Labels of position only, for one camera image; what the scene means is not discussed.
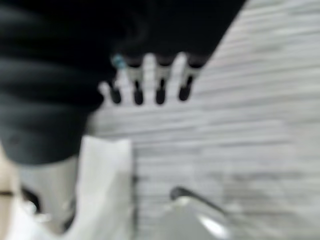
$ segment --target black fabric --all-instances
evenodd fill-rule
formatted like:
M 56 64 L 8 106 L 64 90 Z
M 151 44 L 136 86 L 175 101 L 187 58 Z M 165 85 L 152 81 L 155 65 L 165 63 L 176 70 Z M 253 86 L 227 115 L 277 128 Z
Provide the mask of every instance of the black fabric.
M 0 1 L 0 138 L 22 164 L 79 152 L 110 55 L 208 54 L 244 0 Z M 142 104 L 137 91 L 135 101 Z

